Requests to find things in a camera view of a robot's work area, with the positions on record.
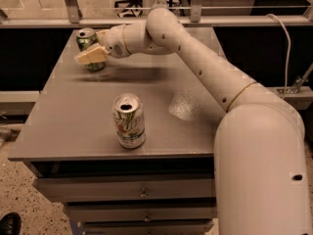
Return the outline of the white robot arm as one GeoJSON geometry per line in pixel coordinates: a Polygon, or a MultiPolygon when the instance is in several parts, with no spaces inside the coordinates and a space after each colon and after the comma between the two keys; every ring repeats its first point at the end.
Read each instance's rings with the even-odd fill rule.
{"type": "Polygon", "coordinates": [[[219,235],[312,235],[304,124],[297,110],[153,9],[98,34],[81,65],[175,53],[225,111],[214,140],[219,235]]]}

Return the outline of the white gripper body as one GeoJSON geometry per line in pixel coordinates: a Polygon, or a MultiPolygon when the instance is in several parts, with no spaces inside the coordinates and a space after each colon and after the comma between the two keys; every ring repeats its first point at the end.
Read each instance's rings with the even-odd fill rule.
{"type": "Polygon", "coordinates": [[[106,47],[110,51],[110,54],[115,58],[125,58],[130,55],[123,37],[124,29],[125,24],[114,26],[109,29],[109,32],[104,38],[98,38],[100,44],[106,47]]]}

